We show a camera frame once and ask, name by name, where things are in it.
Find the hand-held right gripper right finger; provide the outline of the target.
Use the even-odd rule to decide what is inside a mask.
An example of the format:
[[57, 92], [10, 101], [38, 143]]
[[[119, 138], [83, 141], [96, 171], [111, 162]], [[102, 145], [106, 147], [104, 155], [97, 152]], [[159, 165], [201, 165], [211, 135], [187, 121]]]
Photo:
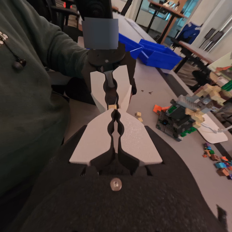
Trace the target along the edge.
[[135, 117], [117, 110], [118, 159], [131, 174], [137, 168], [163, 162], [145, 126]]

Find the pile of small colourful bricks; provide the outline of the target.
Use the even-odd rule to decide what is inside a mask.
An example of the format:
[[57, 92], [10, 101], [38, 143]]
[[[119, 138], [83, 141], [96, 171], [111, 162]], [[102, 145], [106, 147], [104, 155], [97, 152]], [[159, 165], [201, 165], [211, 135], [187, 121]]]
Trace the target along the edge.
[[204, 158], [209, 158], [216, 169], [216, 173], [221, 177], [232, 180], [232, 158], [230, 155], [216, 154], [211, 145], [207, 142], [203, 143]]

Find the blue jacket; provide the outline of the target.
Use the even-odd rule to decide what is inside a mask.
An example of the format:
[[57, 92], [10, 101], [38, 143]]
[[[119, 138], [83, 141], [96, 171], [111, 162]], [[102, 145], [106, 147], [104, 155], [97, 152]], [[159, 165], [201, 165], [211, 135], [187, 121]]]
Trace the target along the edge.
[[180, 32], [176, 40], [183, 41], [188, 44], [192, 44], [194, 40], [196, 39], [196, 37], [199, 35], [201, 31], [201, 27], [202, 26], [196, 25], [192, 22], [187, 23], [183, 27], [182, 31]]

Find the toy brick instruction booklet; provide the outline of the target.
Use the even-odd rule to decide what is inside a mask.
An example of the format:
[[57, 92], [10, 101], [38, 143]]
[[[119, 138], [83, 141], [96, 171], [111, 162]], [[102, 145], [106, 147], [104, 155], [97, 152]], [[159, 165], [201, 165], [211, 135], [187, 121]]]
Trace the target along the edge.
[[222, 56], [208, 66], [212, 82], [222, 87], [232, 79], [232, 52]]

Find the white flat board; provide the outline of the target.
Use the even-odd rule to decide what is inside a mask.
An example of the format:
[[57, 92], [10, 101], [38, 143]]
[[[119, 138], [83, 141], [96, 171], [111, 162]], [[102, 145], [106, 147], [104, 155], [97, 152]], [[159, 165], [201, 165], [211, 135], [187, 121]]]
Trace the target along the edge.
[[205, 121], [201, 125], [198, 132], [202, 135], [202, 137], [210, 144], [221, 143], [228, 141], [228, 136], [225, 132], [215, 133], [214, 131], [218, 131], [218, 129], [222, 129], [222, 125], [219, 126], [214, 122], [210, 117], [211, 115], [204, 114], [203, 117]]

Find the grey toy brick building model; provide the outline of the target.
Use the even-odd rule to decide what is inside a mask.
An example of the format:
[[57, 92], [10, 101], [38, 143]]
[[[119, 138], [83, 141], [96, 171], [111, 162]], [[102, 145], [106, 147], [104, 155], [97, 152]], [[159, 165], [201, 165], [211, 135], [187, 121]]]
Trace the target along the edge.
[[[232, 97], [231, 93], [232, 81], [222, 87], [205, 84], [192, 96], [180, 95], [176, 101], [172, 99], [168, 108], [155, 105], [153, 111], [159, 115], [156, 128], [176, 141], [182, 141], [185, 136], [201, 127], [205, 121], [204, 114], [221, 110], [229, 97]], [[220, 133], [229, 129], [231, 126], [214, 132]]]

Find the black office chair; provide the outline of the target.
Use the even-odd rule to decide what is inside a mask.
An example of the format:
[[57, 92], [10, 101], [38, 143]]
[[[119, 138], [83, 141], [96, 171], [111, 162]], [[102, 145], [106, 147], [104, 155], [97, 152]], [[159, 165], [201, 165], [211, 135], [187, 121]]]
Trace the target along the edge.
[[192, 72], [192, 75], [197, 82], [194, 86], [190, 87], [194, 92], [199, 87], [204, 86], [205, 84], [210, 84], [212, 81], [210, 79], [211, 70], [208, 68], [209, 64], [204, 65], [203, 62], [194, 62], [193, 64], [200, 68], [200, 70], [194, 70]]

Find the blue plastic bin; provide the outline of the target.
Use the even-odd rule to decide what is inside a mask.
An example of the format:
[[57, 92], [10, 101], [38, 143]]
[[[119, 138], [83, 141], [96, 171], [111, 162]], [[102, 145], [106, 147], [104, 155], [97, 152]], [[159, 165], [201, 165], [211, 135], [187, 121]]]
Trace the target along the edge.
[[181, 56], [164, 45], [144, 39], [141, 39], [139, 44], [143, 49], [138, 57], [146, 66], [172, 70], [182, 60]]
[[125, 45], [125, 51], [130, 52], [131, 57], [135, 60], [138, 58], [144, 47], [143, 45], [134, 42], [121, 33], [119, 33], [119, 42]]

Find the wood-edged office desk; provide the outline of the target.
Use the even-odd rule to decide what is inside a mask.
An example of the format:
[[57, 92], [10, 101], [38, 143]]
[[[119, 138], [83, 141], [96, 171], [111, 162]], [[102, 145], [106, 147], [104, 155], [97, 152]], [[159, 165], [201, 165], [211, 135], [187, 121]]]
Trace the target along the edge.
[[201, 70], [205, 72], [209, 71], [208, 66], [214, 62], [209, 53], [183, 41], [179, 41], [178, 44], [181, 47], [181, 53], [184, 54], [185, 57], [174, 70], [175, 73], [178, 73], [188, 60], [196, 64]]
[[158, 44], [163, 44], [167, 35], [170, 32], [173, 20], [175, 21], [175, 18], [187, 19], [187, 17], [184, 16], [181, 12], [178, 12], [178, 8], [176, 8], [177, 10], [175, 10], [171, 7], [165, 6], [164, 4], [160, 4], [160, 3], [157, 3], [157, 2], [152, 1], [152, 0], [148, 0], [148, 2], [156, 6], [156, 8], [157, 8], [156, 11], [161, 12], [161, 11], [165, 10], [165, 11], [167, 11], [167, 13], [169, 13], [171, 15], [170, 20], [168, 21], [166, 27], [164, 28], [160, 37], [156, 40], [156, 42]]

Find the person in green sweatshirt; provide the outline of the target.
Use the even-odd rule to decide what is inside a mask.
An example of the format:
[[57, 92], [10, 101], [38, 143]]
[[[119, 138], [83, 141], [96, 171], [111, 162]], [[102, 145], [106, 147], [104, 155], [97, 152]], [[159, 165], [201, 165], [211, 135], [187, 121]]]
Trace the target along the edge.
[[60, 147], [69, 120], [68, 102], [52, 91], [51, 79], [35, 50], [39, 14], [25, 0], [0, 1], [0, 196], [33, 184]]

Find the black hoodie drawstring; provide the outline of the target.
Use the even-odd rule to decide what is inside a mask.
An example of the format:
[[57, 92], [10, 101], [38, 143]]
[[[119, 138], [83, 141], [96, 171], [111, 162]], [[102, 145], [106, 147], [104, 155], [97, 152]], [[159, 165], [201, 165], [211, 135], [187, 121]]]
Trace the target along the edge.
[[26, 60], [25, 59], [21, 59], [19, 56], [17, 56], [11, 49], [10, 47], [6, 44], [5, 39], [1, 36], [0, 37], [0, 41], [7, 47], [7, 49], [10, 51], [10, 53], [13, 55], [15, 61], [12, 64], [12, 68], [16, 71], [16, 72], [21, 72], [24, 67], [26, 66]]

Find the grey desk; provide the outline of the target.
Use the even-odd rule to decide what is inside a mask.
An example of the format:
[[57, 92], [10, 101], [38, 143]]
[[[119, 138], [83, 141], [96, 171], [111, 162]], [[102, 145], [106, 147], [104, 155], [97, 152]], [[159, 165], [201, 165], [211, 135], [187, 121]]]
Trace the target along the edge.
[[[139, 42], [140, 39], [152, 41], [143, 29], [135, 23], [129, 23], [129, 19], [113, 13], [114, 18], [118, 18], [119, 32], [126, 37]], [[183, 159], [192, 172], [207, 204], [216, 215], [216, 204], [227, 211], [228, 221], [232, 221], [232, 181], [226, 177], [221, 177], [216, 173], [213, 162], [209, 158], [203, 158], [202, 144], [205, 142], [199, 132], [194, 132], [186, 136], [183, 141], [177, 142], [168, 135], [155, 128], [158, 115], [154, 113], [155, 104], [168, 106], [171, 99], [177, 96], [192, 95], [191, 90], [174, 73], [173, 70], [156, 69], [144, 65], [139, 59], [136, 61], [135, 82], [137, 94], [131, 99], [127, 112], [135, 117], [136, 112], [141, 112], [143, 124], [149, 126], [162, 139], [164, 139]], [[65, 142], [74, 135], [83, 125], [89, 123], [94, 117], [99, 115], [96, 106], [70, 100], [71, 122], [65, 135]], [[226, 133], [228, 141], [221, 144], [212, 145], [216, 154], [232, 155], [232, 136]]]

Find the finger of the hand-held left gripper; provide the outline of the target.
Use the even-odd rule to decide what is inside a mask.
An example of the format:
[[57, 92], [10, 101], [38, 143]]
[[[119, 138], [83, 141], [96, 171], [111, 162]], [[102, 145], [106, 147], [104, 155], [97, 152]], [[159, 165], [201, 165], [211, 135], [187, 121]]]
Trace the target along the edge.
[[104, 83], [106, 81], [105, 74], [94, 71], [90, 73], [91, 80], [91, 96], [94, 100], [100, 113], [104, 113], [108, 110], [105, 100], [106, 93], [104, 91]]
[[132, 85], [129, 81], [127, 65], [121, 65], [112, 72], [113, 79], [117, 83], [118, 106], [120, 109], [128, 109]]

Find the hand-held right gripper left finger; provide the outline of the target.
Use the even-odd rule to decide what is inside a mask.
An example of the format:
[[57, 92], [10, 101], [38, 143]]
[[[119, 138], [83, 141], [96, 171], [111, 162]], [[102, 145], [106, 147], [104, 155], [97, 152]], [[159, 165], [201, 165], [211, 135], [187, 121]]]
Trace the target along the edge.
[[109, 109], [88, 123], [70, 163], [94, 166], [100, 171], [115, 159], [112, 137], [115, 113], [115, 109]]

